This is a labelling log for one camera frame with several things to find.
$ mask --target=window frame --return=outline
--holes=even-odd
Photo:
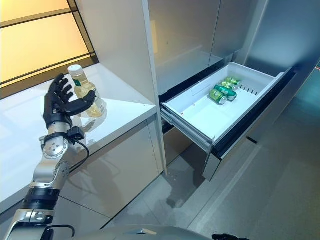
[[[73,57],[70,59],[66,59],[64,61],[57,62],[55,64],[52,64],[52,65],[49,65],[49,66],[46,66],[46,67],[43,67],[40,69],[36,69],[34,71],[27,72],[23,75],[16,76],[16,77],[11,78],[9,80],[0,82],[0,100],[4,99],[6,97],[9,97],[13,94],[19,93],[23,90],[32,88],[36,85],[39,85],[39,84],[42,84],[42,83],[47,82],[49,80],[52,80],[60,73],[67,74],[68,67],[70,65],[79,64],[85,68],[85,67],[99,63],[97,54],[96,54],[95,49],[92,45],[92,42],[90,40],[90,37],[88,35],[87,29],[84,25],[83,19],[80,15],[80,12],[79,12],[79,9],[78,9],[78,6],[77,6],[75,0],[66,0],[66,1],[69,5],[69,8],[50,11],[50,12],[44,12],[44,13],[40,13],[40,14],[36,14],[36,15],[25,16],[25,17],[21,17],[21,18],[9,20],[9,21],[4,21],[4,22],[0,23],[0,29],[14,26],[17,24],[27,23],[30,21],[37,21],[37,20],[44,19],[44,18],[50,18],[50,17],[54,17],[54,16],[58,16],[58,15],[72,13],[73,18],[76,22],[76,25],[80,31],[81,36],[82,36],[82,39],[85,43],[85,46],[88,49],[88,53],[86,53],[84,55],[76,56],[76,57]],[[84,58],[84,59],[73,61],[75,59],[85,57],[85,56],[88,56],[88,57]],[[12,84],[9,84],[7,86],[1,87],[1,85],[3,85],[3,84],[16,81],[16,80],[23,78],[23,77],[27,77],[27,78],[22,79],[17,82],[14,82]]]

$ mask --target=cable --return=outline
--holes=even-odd
[[[76,234],[76,230],[73,226],[71,225],[52,225],[52,226],[47,226],[44,231],[48,231],[49,229],[53,229],[53,228],[68,228],[72,230],[72,238],[75,236]]]
[[[74,140],[76,143],[78,143],[79,145],[81,145],[82,147],[84,147],[84,149],[86,150],[86,157],[81,160],[80,162],[78,162],[77,164],[73,165],[71,168],[70,168],[70,173],[72,173],[73,171],[75,171],[77,168],[79,168],[82,164],[84,164],[87,159],[90,157],[90,152],[89,152],[89,149],[87,148],[86,145],[84,145],[82,142],[78,141],[78,140]]]

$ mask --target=green can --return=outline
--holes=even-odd
[[[236,99],[238,94],[225,86],[217,84],[214,86],[214,89],[218,90],[219,92],[223,93],[226,96],[226,99],[230,102]]]
[[[235,78],[234,76],[228,76],[224,79],[224,81],[234,84],[236,86],[239,85],[241,82],[238,78]]]
[[[227,97],[216,89],[212,89],[209,93],[210,98],[215,101],[217,104],[225,104],[227,101]]]
[[[234,85],[234,84],[232,84],[231,82],[228,82],[228,81],[222,81],[220,84],[222,86],[226,87],[227,89],[232,90],[232,91],[235,91],[235,90],[239,89],[237,85]]]

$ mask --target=white drawer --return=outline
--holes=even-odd
[[[218,105],[208,94],[228,76],[241,79],[237,98]],[[255,120],[293,78],[293,68],[276,77],[230,62],[194,86],[161,104],[161,116],[177,127],[216,160],[218,167],[225,154],[244,137]],[[211,179],[214,171],[208,176]]]

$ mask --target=white cabinet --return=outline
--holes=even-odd
[[[93,154],[69,177],[60,195],[112,218],[159,173],[144,121]]]

